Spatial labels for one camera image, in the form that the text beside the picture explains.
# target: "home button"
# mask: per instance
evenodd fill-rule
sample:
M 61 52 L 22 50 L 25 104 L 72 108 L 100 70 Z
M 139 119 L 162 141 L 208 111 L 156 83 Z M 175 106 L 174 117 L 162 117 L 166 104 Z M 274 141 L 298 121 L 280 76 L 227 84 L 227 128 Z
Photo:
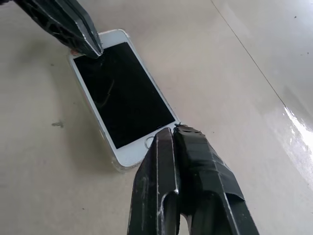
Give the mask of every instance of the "home button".
M 151 144 L 152 144 L 152 142 L 153 142 L 153 136 L 150 136 L 150 137 L 148 137 L 146 140 L 145 140 L 145 147 L 146 147 L 146 149 L 149 149 L 150 148 L 150 146 L 151 146 Z

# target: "floor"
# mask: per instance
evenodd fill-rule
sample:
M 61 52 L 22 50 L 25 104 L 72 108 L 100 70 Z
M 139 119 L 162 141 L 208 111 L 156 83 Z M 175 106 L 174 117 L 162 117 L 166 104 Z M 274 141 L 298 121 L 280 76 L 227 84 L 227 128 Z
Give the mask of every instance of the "floor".
M 233 170 L 260 234 L 312 234 L 311 0 L 80 3 L 99 31 L 130 34 L 178 117 Z M 1 234 L 126 234 L 135 170 L 106 158 L 67 48 L 12 2 L 0 32 Z

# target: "dirt speck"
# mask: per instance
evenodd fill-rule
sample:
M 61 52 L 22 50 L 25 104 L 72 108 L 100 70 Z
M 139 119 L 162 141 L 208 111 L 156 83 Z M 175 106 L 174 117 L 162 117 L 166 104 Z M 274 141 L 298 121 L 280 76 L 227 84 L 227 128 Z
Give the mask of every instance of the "dirt speck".
M 59 122 L 54 122 L 54 123 L 52 123 L 51 126 L 59 126 L 59 127 L 63 128 L 63 127 L 64 127 L 64 124 L 63 124 L 62 121 L 59 121 Z

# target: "white floor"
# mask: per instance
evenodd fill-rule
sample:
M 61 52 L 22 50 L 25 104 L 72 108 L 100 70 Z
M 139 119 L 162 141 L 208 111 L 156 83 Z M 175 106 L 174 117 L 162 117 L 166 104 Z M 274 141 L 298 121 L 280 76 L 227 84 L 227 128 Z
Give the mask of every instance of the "white floor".
M 130 34 L 180 119 L 233 170 L 260 234 L 311 235 L 313 2 L 80 2 L 99 31 Z M 12 2 L 0 32 L 0 233 L 126 234 L 135 171 L 103 154 L 67 48 Z

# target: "cracked screen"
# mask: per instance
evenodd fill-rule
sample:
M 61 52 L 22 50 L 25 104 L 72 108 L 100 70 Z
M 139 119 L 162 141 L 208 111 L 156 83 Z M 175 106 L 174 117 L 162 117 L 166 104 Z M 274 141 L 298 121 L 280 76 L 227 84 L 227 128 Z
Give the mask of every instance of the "cracked screen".
M 128 43 L 74 62 L 116 148 L 175 120 Z

